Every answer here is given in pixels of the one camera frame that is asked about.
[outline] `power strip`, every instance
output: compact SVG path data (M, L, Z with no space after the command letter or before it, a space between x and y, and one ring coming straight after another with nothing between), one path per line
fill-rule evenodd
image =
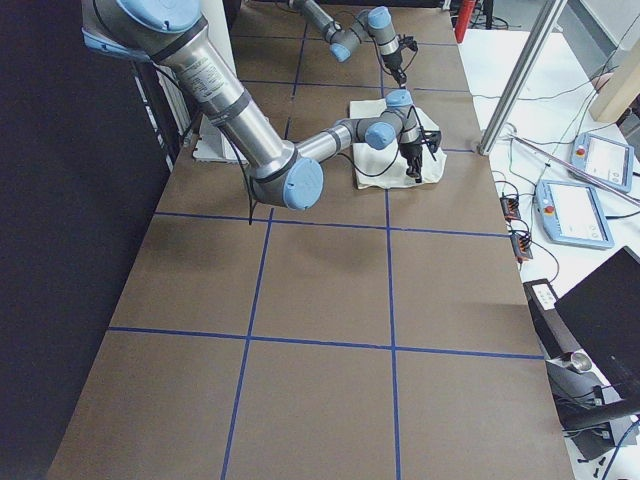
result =
M511 224L512 220L520 220L520 209L518 208L519 202L517 198L507 197L502 195L500 197L500 206L502 207L502 213L504 219ZM518 263L526 262L533 259L531 253L531 242L528 241L527 236L521 232L511 232L511 247L513 248L513 254L516 256Z
M500 206L506 221L517 219L520 220L520 209L518 208L518 200L513 197L500 197Z
M520 232L511 232L511 246L518 263L533 260L531 246L527 245L525 236Z

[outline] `robotic arm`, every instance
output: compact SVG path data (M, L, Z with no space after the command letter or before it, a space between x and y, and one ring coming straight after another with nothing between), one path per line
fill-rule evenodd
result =
M318 162L354 142L366 142L380 150L398 138L400 151L409 161L407 173L418 181L424 133L408 91L389 94L387 109L378 118L340 120L294 144L279 137L209 42L199 0L179 4L83 0L82 6L89 48L116 57L153 61L176 73L209 120L247 158L251 194L260 202L296 210L311 207L322 193L323 172ZM339 38L344 45L349 34Z
M418 43L413 37L399 37L393 28L391 14L387 7L363 10L354 15L353 25L343 29L314 0L289 0L289 7L311 23L331 47L331 53L339 62L346 62L358 46L371 37L380 52L382 61L400 88L407 83L407 75L402 68L402 50L409 48L417 52Z

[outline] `black wall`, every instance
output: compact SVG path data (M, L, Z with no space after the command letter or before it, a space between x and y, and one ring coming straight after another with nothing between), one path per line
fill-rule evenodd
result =
M80 1L0 5L0 479L42 478L168 176Z

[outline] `towel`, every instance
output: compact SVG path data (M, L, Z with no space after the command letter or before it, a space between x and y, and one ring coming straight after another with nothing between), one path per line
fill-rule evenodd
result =
M349 116L351 118L376 117L386 108L387 105L384 99L353 101L349 105ZM426 130L439 130L438 125L421 108L416 107L416 112ZM366 143L354 143L353 161L363 172L375 174L384 170L391 163L397 149L398 143L395 140L384 150L375 150ZM434 154L436 158L436 161L434 161L426 145L423 145L422 152L422 182L439 182L444 173L447 155L439 148ZM373 186L380 188L409 188L422 185L421 183L416 183L413 178L408 177L406 170L407 161L398 153L398 158L393 166L379 177L367 177L356 170L357 186L359 189L363 189Z

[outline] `brown table surface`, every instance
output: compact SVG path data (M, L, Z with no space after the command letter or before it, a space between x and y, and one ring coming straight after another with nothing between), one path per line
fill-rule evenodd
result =
M50 480L573 478L448 13L391 10L442 181L357 191L336 158L310 211L249 226L237 165L185 148ZM393 86L371 44L337 64L274 4L232 44L292 140Z

